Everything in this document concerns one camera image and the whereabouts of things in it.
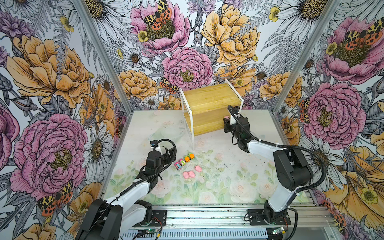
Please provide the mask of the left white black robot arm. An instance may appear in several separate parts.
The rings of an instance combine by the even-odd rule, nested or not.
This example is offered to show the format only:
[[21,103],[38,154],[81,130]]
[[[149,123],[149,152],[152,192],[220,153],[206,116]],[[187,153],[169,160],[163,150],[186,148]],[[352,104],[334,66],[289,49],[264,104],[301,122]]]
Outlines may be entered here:
[[128,188],[108,198],[93,201],[83,219],[76,240],[118,240],[122,230],[151,221],[152,204],[142,198],[158,184],[161,173],[176,160],[177,148],[157,147],[148,153],[146,165]]

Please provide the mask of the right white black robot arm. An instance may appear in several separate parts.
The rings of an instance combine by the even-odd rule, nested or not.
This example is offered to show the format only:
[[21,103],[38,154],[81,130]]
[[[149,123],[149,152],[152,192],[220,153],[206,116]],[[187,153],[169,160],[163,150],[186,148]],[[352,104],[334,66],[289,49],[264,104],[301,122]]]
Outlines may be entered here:
[[224,117],[224,132],[231,133],[232,139],[242,151],[274,161],[279,181],[273,195],[265,202],[259,217],[266,224],[272,225],[287,214],[288,208],[299,193],[299,189],[311,181],[314,174],[303,150],[298,146],[273,144],[256,139],[249,132],[247,118],[232,119]]

